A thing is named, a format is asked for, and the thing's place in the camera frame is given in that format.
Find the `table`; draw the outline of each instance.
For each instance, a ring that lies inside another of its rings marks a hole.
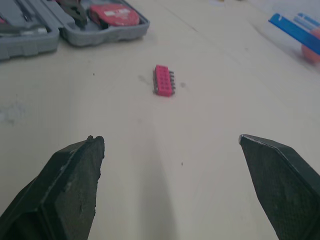
[[[135,41],[0,64],[0,213],[59,149],[103,136],[90,240],[276,240],[240,134],[293,147],[320,173],[319,74],[253,27],[245,1],[130,0]],[[152,92],[156,64],[176,94]]]

